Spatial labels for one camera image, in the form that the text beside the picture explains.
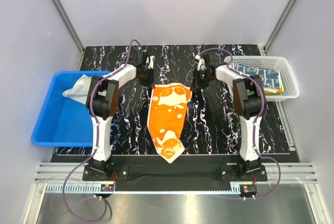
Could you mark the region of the cream orange patterned towel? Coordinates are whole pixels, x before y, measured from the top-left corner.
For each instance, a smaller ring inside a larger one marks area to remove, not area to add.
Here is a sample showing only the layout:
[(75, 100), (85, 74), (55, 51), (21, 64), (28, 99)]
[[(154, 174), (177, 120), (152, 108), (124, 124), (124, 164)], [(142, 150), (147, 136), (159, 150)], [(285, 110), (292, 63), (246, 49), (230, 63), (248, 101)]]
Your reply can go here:
[(180, 83), (155, 85), (152, 90), (148, 130), (156, 152), (168, 163), (185, 151), (180, 137), (191, 98), (190, 88)]

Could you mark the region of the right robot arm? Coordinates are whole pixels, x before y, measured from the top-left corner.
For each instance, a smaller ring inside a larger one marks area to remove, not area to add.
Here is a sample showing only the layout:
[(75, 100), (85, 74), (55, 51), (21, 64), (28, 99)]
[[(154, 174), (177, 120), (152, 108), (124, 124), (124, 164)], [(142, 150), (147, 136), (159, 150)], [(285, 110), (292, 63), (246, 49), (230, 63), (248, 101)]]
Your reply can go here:
[(195, 62), (197, 67), (194, 68), (191, 90), (207, 88), (213, 80), (221, 81), (232, 88), (234, 109), (241, 123), (237, 174), (240, 179), (249, 180), (261, 168), (259, 129), (266, 105), (261, 77), (238, 71), (232, 60), (220, 64), (206, 51), (197, 54)]

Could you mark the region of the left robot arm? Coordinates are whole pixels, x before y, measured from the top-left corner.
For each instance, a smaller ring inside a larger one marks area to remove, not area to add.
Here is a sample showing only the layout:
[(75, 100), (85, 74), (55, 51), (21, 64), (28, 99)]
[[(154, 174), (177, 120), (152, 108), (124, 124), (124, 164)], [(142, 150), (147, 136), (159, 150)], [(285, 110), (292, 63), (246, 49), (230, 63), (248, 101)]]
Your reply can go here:
[(109, 179), (113, 173), (110, 131), (113, 116), (118, 110), (119, 90), (136, 78), (142, 86), (153, 86), (155, 60), (155, 56), (137, 51), (115, 71), (91, 78), (86, 108), (89, 110), (93, 125), (93, 147), (87, 163), (89, 169), (93, 170), (101, 180)]

